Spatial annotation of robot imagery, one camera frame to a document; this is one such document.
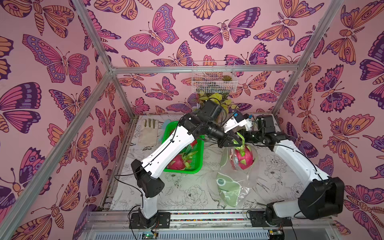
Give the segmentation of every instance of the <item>green basket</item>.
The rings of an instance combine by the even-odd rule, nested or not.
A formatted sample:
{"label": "green basket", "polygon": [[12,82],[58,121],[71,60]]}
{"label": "green basket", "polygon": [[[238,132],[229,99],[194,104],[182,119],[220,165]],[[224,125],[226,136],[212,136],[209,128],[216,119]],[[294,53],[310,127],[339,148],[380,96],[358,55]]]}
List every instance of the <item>green basket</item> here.
{"label": "green basket", "polygon": [[[163,142],[169,138],[171,135],[171,132],[176,128],[177,126],[177,121],[176,122],[170,122],[166,130],[164,132],[163,136]],[[179,172],[179,173],[187,173],[187,174],[194,174],[200,171],[201,167],[203,166],[203,153],[204,153],[204,141],[198,139],[197,144],[192,148],[194,151],[197,151],[197,153],[192,157],[192,162],[190,163],[191,168],[188,170],[173,170],[173,169],[168,169],[165,168],[164,172]]]}

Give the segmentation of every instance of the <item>clear plastic bag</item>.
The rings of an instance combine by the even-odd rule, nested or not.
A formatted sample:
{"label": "clear plastic bag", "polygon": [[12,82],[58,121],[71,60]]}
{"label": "clear plastic bag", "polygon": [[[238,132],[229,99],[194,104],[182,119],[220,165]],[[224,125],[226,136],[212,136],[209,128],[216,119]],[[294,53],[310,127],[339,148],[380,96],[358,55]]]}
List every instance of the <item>clear plastic bag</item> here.
{"label": "clear plastic bag", "polygon": [[231,207],[241,207],[244,199],[252,189],[250,176],[255,179],[258,174],[258,154],[254,147],[246,144],[246,148],[253,155],[253,163],[245,166],[241,163],[242,157],[234,147],[227,147],[223,150],[220,161],[220,169],[216,175],[218,192],[222,200]]}

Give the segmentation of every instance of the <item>table surface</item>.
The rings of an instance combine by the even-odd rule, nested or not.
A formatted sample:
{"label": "table surface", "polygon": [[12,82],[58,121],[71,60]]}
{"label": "table surface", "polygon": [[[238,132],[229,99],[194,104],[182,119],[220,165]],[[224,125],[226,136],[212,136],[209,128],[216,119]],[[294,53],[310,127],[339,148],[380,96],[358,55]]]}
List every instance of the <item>table surface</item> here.
{"label": "table surface", "polygon": [[[140,116],[132,138],[131,146],[121,174],[132,173],[131,162],[143,159],[161,145],[164,129],[162,123],[169,119],[177,121],[181,115],[146,115]],[[159,121],[156,146],[139,146],[141,123],[145,119]],[[280,128],[275,121],[276,130]],[[265,208],[257,203],[267,204],[281,200],[293,200],[303,192],[303,185],[287,166],[287,164],[267,147],[255,147],[258,152],[259,167],[252,169],[257,180],[252,183],[244,201],[236,208],[227,206],[221,200],[216,183],[216,173],[220,168],[219,162],[223,149],[217,144],[205,143],[203,167],[196,174],[180,174],[163,172],[160,176],[165,183],[159,194],[157,207],[159,210],[209,210],[209,209],[258,209]],[[121,177],[120,180],[136,186],[134,176]],[[141,205],[138,190],[118,183],[110,210],[129,210],[135,205]]]}

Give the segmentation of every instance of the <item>enclosure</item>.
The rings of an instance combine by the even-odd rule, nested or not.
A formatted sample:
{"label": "enclosure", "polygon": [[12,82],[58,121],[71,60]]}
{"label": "enclosure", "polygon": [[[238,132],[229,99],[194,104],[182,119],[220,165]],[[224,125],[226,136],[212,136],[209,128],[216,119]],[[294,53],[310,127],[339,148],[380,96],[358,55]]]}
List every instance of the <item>enclosure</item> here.
{"label": "enclosure", "polygon": [[[221,119],[272,114],[277,130],[346,186],[341,214],[292,218],[286,239],[384,236],[384,0],[0,5],[0,239],[92,239],[108,229],[133,239],[127,213],[141,195],[114,176],[161,144],[165,122],[218,91]],[[159,128],[146,146],[149,119]],[[231,207],[215,179],[222,151],[205,143],[197,173],[163,172],[159,210],[172,212],[177,234],[202,232],[184,239],[278,229],[250,227],[246,212],[298,198],[297,176],[257,147],[257,180]]]}

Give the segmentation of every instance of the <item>white wire basket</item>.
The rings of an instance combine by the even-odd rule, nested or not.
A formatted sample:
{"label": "white wire basket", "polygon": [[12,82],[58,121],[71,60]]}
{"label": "white wire basket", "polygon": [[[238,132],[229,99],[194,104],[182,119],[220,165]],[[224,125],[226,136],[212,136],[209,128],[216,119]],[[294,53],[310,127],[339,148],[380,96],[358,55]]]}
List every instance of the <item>white wire basket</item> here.
{"label": "white wire basket", "polygon": [[224,65],[225,61],[222,62],[222,70],[218,72],[213,67],[212,61],[194,61],[192,67],[192,92],[193,93],[233,93],[236,91],[238,79],[234,72],[233,65]]}

